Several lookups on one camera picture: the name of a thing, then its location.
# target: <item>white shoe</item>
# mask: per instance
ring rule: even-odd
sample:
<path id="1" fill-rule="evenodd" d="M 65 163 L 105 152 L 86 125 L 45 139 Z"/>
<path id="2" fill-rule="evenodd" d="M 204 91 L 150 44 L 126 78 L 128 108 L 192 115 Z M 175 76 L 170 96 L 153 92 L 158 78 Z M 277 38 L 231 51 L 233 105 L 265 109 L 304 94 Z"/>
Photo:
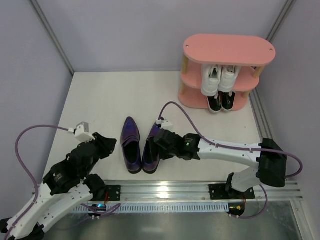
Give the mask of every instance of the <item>white shoe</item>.
<path id="1" fill-rule="evenodd" d="M 235 85 L 241 66 L 223 66 L 221 81 L 218 89 L 223 93 L 229 93 Z"/>
<path id="2" fill-rule="evenodd" d="M 221 65 L 207 65 L 201 66 L 201 93 L 207 97 L 213 97 L 218 92 L 218 86 L 221 79 L 222 66 Z"/>

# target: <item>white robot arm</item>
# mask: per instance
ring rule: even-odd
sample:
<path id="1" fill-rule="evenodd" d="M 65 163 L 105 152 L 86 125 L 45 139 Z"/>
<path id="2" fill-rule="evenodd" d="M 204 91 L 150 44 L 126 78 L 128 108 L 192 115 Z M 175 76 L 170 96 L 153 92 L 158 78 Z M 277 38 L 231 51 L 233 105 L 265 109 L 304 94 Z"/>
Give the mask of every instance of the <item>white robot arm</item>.
<path id="1" fill-rule="evenodd" d="M 70 128 L 69 132 L 82 143 L 43 178 L 36 202 L 32 198 L 14 217 L 0 220 L 1 232 L 7 234 L 10 231 L 9 240 L 41 240 L 73 208 L 92 199 L 104 198 L 104 181 L 90 172 L 100 159 L 113 153 L 117 140 L 105 138 L 97 132 L 91 135 L 85 122 L 78 124 L 76 129 Z M 32 203 L 31 209 L 24 213 Z"/>
<path id="2" fill-rule="evenodd" d="M 215 145 L 208 143 L 198 134 L 190 133 L 181 137 L 174 132 L 161 129 L 151 141 L 153 141 L 154 147 L 159 147 L 160 158 L 164 160 L 172 157 L 187 161 L 213 159 L 248 166 L 249 168 L 244 171 L 229 175 L 226 191 L 230 195 L 237 192 L 243 193 L 261 183 L 277 188 L 285 186 L 287 157 L 283 154 L 257 151 L 258 149 L 281 151 L 281 148 L 272 139 L 265 138 L 262 143 L 249 144 L 206 139 Z M 255 151 L 239 150 L 239 148 L 254 149 Z"/>

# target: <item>white floor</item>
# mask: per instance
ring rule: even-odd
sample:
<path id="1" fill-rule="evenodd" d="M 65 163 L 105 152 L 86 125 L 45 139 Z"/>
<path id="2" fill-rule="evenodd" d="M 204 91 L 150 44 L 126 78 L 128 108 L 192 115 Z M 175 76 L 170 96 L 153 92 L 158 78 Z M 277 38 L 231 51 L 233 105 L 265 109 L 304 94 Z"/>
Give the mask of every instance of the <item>white floor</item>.
<path id="1" fill-rule="evenodd" d="M 74 75 L 59 125 L 75 128 L 88 122 L 90 132 L 118 140 L 114 153 L 100 160 L 91 173 L 104 180 L 117 181 L 226 181 L 232 172 L 247 168 L 221 160 L 162 160 L 154 174 L 141 171 L 130 174 L 125 166 L 120 135 L 126 117 L 135 119 L 140 131 L 140 148 L 163 105 L 178 100 L 179 72 L 88 72 Z M 260 142 L 250 103 L 239 111 L 211 114 L 207 110 L 185 107 L 205 136 L 235 143 Z M 163 117 L 174 123 L 174 131 L 183 136 L 194 133 L 183 113 L 174 105 Z M 71 134 L 58 131 L 44 174 L 65 159 L 79 142 Z"/>

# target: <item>pink oval shelf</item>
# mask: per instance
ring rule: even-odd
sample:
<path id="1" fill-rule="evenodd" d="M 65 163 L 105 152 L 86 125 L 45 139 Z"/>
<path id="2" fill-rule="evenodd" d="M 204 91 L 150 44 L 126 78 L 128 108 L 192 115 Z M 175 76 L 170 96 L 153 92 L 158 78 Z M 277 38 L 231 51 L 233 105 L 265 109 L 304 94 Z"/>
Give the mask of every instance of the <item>pink oval shelf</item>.
<path id="1" fill-rule="evenodd" d="M 246 92 L 254 89 L 260 80 L 259 77 L 253 77 L 254 72 L 255 70 L 252 67 L 243 66 L 232 90 L 235 92 Z M 186 74 L 181 73 L 181 79 L 188 87 L 201 89 L 201 64 L 190 61 L 188 64 L 188 71 Z"/>
<path id="2" fill-rule="evenodd" d="M 196 34 L 184 41 L 183 51 L 200 64 L 262 67 L 276 57 L 274 46 L 257 36 Z"/>
<path id="3" fill-rule="evenodd" d="M 248 102 L 248 97 L 243 98 L 242 92 L 236 92 L 235 97 L 234 97 L 233 108 L 231 110 L 238 111 L 238 110 L 244 108 L 245 105 L 247 104 L 247 102 Z"/>
<path id="4" fill-rule="evenodd" d="M 179 92 L 180 102 L 189 108 L 208 109 L 207 97 L 201 93 L 201 90 L 185 86 L 184 93 Z"/>
<path id="5" fill-rule="evenodd" d="M 191 88 L 185 86 L 184 93 L 179 93 L 178 95 L 180 102 L 188 107 L 193 109 L 208 109 L 208 100 L 207 97 L 201 93 L 200 89 Z M 238 111 L 242 109 L 248 102 L 248 98 L 243 98 L 241 92 L 236 92 L 234 97 L 234 103 L 232 111 Z"/>

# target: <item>purple shoe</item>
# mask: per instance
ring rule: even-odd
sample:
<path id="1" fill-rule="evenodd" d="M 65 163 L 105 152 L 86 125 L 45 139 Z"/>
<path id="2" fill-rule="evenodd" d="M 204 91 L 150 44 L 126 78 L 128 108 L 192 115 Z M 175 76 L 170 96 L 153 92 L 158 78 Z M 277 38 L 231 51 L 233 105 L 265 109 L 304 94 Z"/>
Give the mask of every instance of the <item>purple shoe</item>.
<path id="1" fill-rule="evenodd" d="M 129 173 L 137 174 L 141 171 L 140 133 L 135 120 L 127 117 L 121 133 L 121 145 L 124 162 Z"/>
<path id="2" fill-rule="evenodd" d="M 160 162 L 158 146 L 154 142 L 154 137 L 157 135 L 159 130 L 160 128 L 154 124 L 147 140 L 145 141 L 145 147 L 142 156 L 142 167 L 143 171 L 147 174 L 155 173 Z"/>

